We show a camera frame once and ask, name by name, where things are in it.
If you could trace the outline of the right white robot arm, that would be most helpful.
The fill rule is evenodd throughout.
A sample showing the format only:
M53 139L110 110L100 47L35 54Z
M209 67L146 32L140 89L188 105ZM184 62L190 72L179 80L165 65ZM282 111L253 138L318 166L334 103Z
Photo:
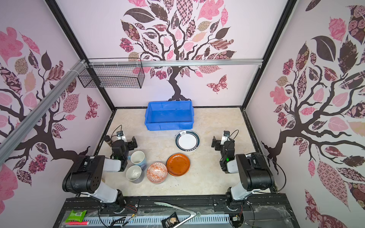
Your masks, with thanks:
M235 141L227 134L221 140L213 137L212 148L219 151L221 170L225 173L237 173L239 182L226 192L228 208L244 203L252 194L274 186L275 180L261 153L236 154Z

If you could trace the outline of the clear ribbed glass plate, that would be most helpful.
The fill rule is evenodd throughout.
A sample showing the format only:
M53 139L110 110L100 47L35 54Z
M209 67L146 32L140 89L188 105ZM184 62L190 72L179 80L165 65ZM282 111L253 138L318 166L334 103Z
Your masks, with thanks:
M185 154L173 154L168 158L165 165L170 175L178 177L189 171L191 161Z

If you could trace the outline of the green rimmed white plate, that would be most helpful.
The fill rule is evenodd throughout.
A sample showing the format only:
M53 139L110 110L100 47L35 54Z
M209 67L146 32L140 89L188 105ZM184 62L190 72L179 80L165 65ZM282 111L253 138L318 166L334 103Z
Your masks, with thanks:
M199 135L190 130L181 131L175 137L176 147L183 152L193 152L200 146Z

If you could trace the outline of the blue plastic bin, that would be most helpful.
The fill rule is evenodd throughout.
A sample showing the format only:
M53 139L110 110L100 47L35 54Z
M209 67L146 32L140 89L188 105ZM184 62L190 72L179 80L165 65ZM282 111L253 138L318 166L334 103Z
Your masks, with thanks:
M150 102L145 113L144 124L149 131L193 129L192 101Z

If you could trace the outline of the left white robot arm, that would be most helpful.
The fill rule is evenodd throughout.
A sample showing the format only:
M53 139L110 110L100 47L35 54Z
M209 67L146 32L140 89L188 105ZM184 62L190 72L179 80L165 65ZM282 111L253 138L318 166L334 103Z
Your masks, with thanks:
M123 139L112 143L112 157L104 155L82 156L65 176L62 189L99 200L104 204L124 208L126 202L121 190L109 187L102 181L103 173L118 173L126 170L129 152L138 147L135 137L127 142Z

